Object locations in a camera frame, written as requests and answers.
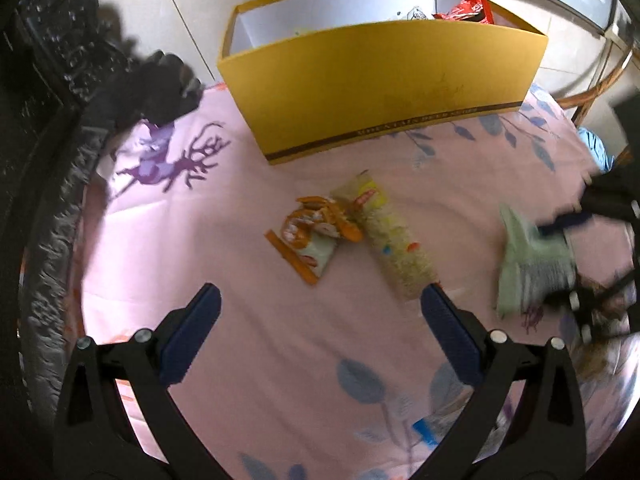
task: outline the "red package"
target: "red package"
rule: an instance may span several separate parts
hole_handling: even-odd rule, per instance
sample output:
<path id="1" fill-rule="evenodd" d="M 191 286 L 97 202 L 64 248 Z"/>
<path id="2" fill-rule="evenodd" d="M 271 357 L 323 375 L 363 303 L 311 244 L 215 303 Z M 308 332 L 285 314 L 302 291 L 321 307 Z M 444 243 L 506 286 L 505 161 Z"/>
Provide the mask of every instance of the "red package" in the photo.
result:
<path id="1" fill-rule="evenodd" d="M 494 23 L 489 0 L 462 0 L 447 14 L 434 14 L 433 17 L 452 22 Z"/>

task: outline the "yellow box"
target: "yellow box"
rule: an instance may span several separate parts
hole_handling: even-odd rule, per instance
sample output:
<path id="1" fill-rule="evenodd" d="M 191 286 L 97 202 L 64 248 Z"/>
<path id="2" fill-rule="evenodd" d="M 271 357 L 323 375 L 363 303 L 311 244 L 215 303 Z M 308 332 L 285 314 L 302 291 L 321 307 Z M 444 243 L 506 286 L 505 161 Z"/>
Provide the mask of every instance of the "yellow box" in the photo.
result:
<path id="1" fill-rule="evenodd" d="M 517 110 L 547 37 L 496 4 L 496 25 L 422 19 L 460 1 L 255 0 L 234 10 L 218 69 L 271 164 Z"/>

